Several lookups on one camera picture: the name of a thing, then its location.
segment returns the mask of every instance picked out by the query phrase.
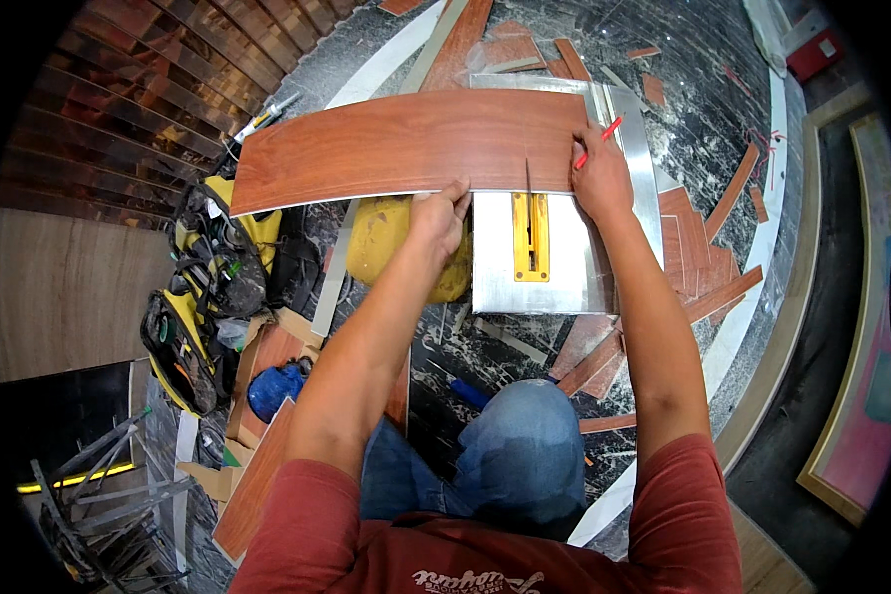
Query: wood slat wall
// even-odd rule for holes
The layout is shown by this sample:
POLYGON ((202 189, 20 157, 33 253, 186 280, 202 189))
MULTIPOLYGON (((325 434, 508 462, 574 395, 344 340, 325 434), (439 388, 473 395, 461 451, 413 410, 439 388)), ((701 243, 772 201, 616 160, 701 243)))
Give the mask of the wood slat wall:
POLYGON ((366 0, 88 0, 3 150, 0 206, 165 226, 185 184, 366 0))

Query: wood-grain wall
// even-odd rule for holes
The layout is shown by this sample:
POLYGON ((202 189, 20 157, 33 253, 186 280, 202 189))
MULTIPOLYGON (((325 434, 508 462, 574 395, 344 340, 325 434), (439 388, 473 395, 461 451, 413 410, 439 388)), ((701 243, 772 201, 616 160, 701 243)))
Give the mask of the wood-grain wall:
POLYGON ((88 0, 21 108, 0 206, 162 228, 185 184, 365 1, 88 0))
POLYGON ((0 208, 0 382, 145 356, 165 233, 0 208))

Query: hand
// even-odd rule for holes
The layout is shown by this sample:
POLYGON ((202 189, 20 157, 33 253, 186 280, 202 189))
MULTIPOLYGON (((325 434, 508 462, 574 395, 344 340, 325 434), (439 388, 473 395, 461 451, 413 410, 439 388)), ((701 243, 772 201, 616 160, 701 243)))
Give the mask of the hand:
POLYGON ((571 184, 581 208, 598 222, 630 212, 634 207, 634 188, 630 184, 627 160, 611 136, 600 139, 597 124, 574 131, 574 150, 571 157, 571 184), (587 150, 587 162, 582 169, 574 163, 587 150))
POLYGON ((462 221, 472 202, 469 184, 465 176, 447 185, 442 192, 424 192, 412 197, 406 240, 430 248, 439 267, 446 264, 462 241, 462 221))

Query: red pencil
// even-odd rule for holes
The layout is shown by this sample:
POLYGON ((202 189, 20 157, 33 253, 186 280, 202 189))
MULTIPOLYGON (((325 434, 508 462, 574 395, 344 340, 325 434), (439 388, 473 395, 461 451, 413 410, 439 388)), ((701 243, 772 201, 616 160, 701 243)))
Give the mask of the red pencil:
MULTIPOLYGON (((618 125, 620 125, 621 122, 623 122, 623 118, 618 116, 611 125, 607 126, 607 129, 600 135, 600 139, 603 141, 609 139, 611 134, 614 134, 614 130, 618 129, 618 125)), ((581 169, 585 162, 587 162, 586 152, 574 163, 574 169, 581 169)))

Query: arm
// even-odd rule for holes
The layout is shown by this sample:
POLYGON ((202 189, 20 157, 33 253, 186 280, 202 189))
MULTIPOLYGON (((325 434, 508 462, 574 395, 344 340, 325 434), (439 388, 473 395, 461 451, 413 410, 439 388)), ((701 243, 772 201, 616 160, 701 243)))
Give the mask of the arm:
MULTIPOLYGON (((578 202, 594 220, 620 295, 620 317, 637 404, 639 472, 661 447, 687 434, 710 436, 699 350, 689 321, 634 215, 627 161, 600 128, 575 131, 588 159, 572 178, 578 202)), ((575 160, 583 153, 575 143, 575 160)))
POLYGON ((286 460, 343 470, 359 484, 369 435, 386 408, 426 297, 459 247, 468 179, 418 194, 405 242, 313 367, 291 419, 286 460))

